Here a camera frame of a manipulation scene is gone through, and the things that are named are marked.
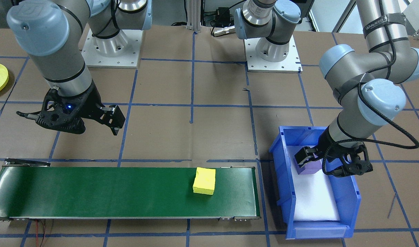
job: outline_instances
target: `conveyor belt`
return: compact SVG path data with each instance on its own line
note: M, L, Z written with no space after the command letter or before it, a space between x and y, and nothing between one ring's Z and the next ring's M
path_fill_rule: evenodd
M3 167L0 220L259 219L254 167L216 169L214 195L195 168Z

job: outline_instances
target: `cable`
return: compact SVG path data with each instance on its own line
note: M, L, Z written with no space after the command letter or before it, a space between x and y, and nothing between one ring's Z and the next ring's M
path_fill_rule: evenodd
M46 227L43 221L40 220L40 223L42 224L42 227L43 227L43 237L42 237L42 242L40 243L40 247L42 247L43 241L45 240L45 237L46 237Z
M382 3L382 0L379 0L379 9L381 10L381 16L384 16L384 6L383 6L383 3ZM387 33L388 41L390 42L390 45L391 45L391 51L393 53L393 55L391 57L391 61L384 66L380 66L380 67L377 67L377 68L374 68L374 69L370 69L369 71L367 71L367 73L371 73L371 72L381 70L381 69L390 68L396 62L396 48L394 46L394 42L393 42L393 38L392 38L391 33L390 33L390 29L388 28L388 23L384 25L384 28L385 28L385 32Z
M380 111L378 111L372 105L370 105L370 103L368 103L368 101L364 98L364 95L362 94L362 83L359 83L358 84L358 96L361 99L361 101L370 110L372 110L379 117L381 117L383 120L385 120L390 125L392 125L395 129L397 129L398 131L400 131L401 133L403 133L406 137L408 137L414 143L414 145L413 146L407 146L407 145L396 144L396 143L392 143L392 142L384 142L384 141L370 140L370 139L346 139L346 140L341 140L341 141L334 142L324 152L324 158L322 159L322 172L324 172L325 175L332 175L332 172L331 171L330 172L327 172L327 170L326 170L326 158L327 158L327 155L329 154L330 150L332 149L332 147L336 146L337 144L341 144L341 143L345 143L345 142L373 142L373 143L378 143L378 144L384 144L384 145L388 145L388 146L398 147L398 148L402 148L402 149L406 149L406 150L413 150L413 149L418 149L419 148L419 142L417 141L417 139L414 138L414 136L412 136L409 132L407 132L406 130L404 130L402 127L400 127L398 124L396 124L395 122L393 122L391 119L387 118L384 114L382 114Z
M236 6L236 5L238 5L238 4L240 4L240 3L243 3L243 2L246 2L246 0L242 0L242 1L240 1L240 2L238 2L238 3L235 3L234 5L232 5L231 7L229 7L227 10L225 10L225 11L223 11L223 13L221 14L221 15L219 15L219 18L217 18L217 20L214 22L214 25L211 25L213 28L211 29L211 36L213 36L214 37L214 27L215 27L215 25L216 25L216 23L220 20L220 18L227 12L227 11L229 11L230 9L232 9L234 6Z
M385 13L384 13L384 7L383 7L382 0L379 0L379 9L381 11L381 16L384 16ZM385 32L387 33L388 41L391 45L392 59L386 65L380 66L380 67L377 67L377 68L374 68L374 69L370 69L370 70L367 71L367 73L371 73L371 72L381 70L381 69L391 68L391 66L396 62L396 49L395 49L394 42L393 42L393 39L392 39L392 36L391 36L391 33L390 33L390 29L388 28L388 24L385 24L384 28L385 28ZM327 172L327 170L326 170L326 157L329 154L332 147L336 146L337 144L341 144L341 143L345 143L345 142L373 142L373 143L384 144L384 145L398 147L398 148L407 149L407 150L412 150L412 149L418 149L419 148L419 142L417 141L417 139L414 138L414 136L412 136L410 133L408 133L406 130L404 130L402 127L400 127L395 122L388 119L386 116L384 116L384 114L382 114L380 111L378 111L372 105L370 105L370 103L368 103L368 101L364 98L364 96L362 94L362 83L358 84L358 96L361 99L361 101L370 110L372 110L374 113L376 113L379 117L381 117L383 120L385 120L388 124L392 125L395 129L397 129L398 131L403 133L406 137L408 137L414 143L414 145L413 146L406 146L406 145L395 144L395 143L391 143L391 142L384 142L384 141L377 141L377 140L370 140L370 139L346 139L346 140L341 140L341 141L338 141L338 142L333 142L327 148L327 150L324 152L324 158L322 160L322 171L326 175L332 175L332 172Z
M188 22L188 12L186 12L186 0L183 0L183 8L185 9L185 20Z
M110 17L109 21L106 23L106 25L104 25L104 27L101 29L101 31L99 31L97 34L93 34L93 33L92 33L92 37L97 37L97 36L98 36L98 34L102 33L104 30L106 30L106 28L109 26L110 22L111 22L113 19L115 19L115 15L116 15L116 12L117 12L117 10L118 10L118 6L119 6L119 5L120 5L120 3L121 3L121 0L116 0L116 7L115 7L115 9L113 9L113 7L112 7L112 3L113 3L113 1L111 1L111 2L110 2L110 12L111 12L111 17Z
M38 247L38 220L35 220L35 246Z

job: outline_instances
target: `white foam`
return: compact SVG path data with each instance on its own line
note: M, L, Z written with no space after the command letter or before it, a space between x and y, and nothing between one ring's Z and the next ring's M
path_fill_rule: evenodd
M329 178L319 170L298 175L293 155L301 146L289 146L293 185L296 194L294 221L338 221L339 213Z

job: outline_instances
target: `yellow sponge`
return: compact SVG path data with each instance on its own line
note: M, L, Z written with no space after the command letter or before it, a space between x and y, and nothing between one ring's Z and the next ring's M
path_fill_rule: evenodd
M197 167L194 179L193 192L213 195L216 186L216 169Z

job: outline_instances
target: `blue bin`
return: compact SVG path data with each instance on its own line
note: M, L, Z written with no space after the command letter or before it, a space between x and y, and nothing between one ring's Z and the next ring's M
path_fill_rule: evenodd
M291 174L291 158L288 146L310 146L318 143L325 127L280 126L280 132L269 152L273 153L277 175L283 221L287 224L286 239L351 238L361 203L358 185L354 176L336 178L329 176L339 221L297 222L293 220L296 205L296 192ZM327 164L328 170L340 166L339 160Z

